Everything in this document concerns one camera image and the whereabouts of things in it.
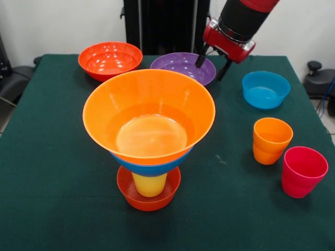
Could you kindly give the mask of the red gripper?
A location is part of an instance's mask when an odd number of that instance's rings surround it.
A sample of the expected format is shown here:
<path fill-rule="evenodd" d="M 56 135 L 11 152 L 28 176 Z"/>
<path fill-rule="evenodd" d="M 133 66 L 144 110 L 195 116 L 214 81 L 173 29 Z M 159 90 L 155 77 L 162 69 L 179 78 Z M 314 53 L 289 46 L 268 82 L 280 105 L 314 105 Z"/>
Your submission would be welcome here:
<path fill-rule="evenodd" d="M 233 61 L 237 64 L 242 62 L 253 51 L 256 45 L 253 40 L 248 42 L 238 42 L 232 40 L 230 37 L 227 37 L 219 29 L 219 19 L 217 17 L 213 17 L 206 26 L 203 40 L 205 44 L 198 55 L 196 61 L 197 68 L 200 68 L 204 63 L 204 60 L 206 59 L 206 52 L 209 47 L 212 47 L 218 53 L 222 53 L 228 58 L 225 65 L 217 72 L 217 81 L 222 80 Z"/>

